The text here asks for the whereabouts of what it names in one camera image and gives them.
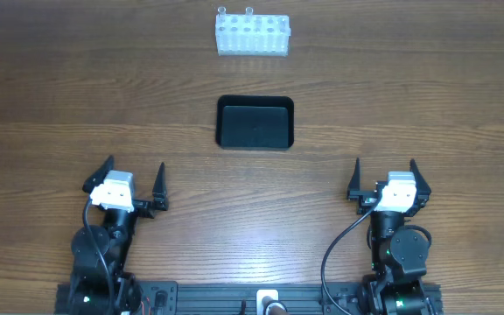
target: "brown wooden tabletop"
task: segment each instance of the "brown wooden tabletop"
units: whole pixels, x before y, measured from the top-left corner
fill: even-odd
[[[504,313],[504,1],[257,1],[288,14],[287,58],[219,57],[217,5],[0,0],[0,312],[52,312],[69,279],[85,178],[114,154],[171,208],[140,220],[127,270],[180,283],[319,284],[353,222],[346,186],[415,158],[433,193],[424,280],[447,313]],[[222,150],[221,95],[287,95],[288,151]],[[91,221],[102,214],[93,211]],[[367,222],[329,281],[370,270]]]

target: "wooden table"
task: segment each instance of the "wooden table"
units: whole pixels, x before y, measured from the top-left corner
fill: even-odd
[[[127,270],[180,283],[319,283],[345,199],[418,162],[433,189],[428,282],[448,313],[504,313],[504,1],[262,1],[290,16],[288,58],[219,57],[217,5],[0,0],[0,312],[52,312],[81,227],[84,179],[108,154],[171,209],[141,220]],[[222,150],[221,95],[288,95],[286,152]],[[101,213],[93,211],[99,223]],[[370,273],[367,223],[327,277]]]

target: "white plastic part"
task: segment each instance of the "white plastic part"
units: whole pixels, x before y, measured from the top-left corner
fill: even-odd
[[[287,56],[291,28],[284,15],[227,14],[219,7],[215,21],[217,53],[225,55]]]
[[[91,192],[91,203],[109,208],[134,211],[131,196],[134,194],[133,174],[126,171],[109,171],[103,183]]]
[[[388,184],[382,188],[381,202],[375,211],[405,213],[416,199],[416,178],[411,171],[389,171]]]

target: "wood grain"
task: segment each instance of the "wood grain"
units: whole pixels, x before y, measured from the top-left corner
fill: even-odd
[[[290,15],[285,59],[218,57],[217,5],[0,0],[0,312],[53,311],[82,181],[114,154],[141,197],[165,162],[171,194],[127,269],[185,284],[318,283],[356,218],[354,159],[370,188],[415,158],[433,189],[415,218],[434,235],[426,281],[447,313],[504,314],[504,2],[255,2]],[[294,146],[221,150],[224,94],[291,97]],[[327,278],[370,272],[366,226]]]

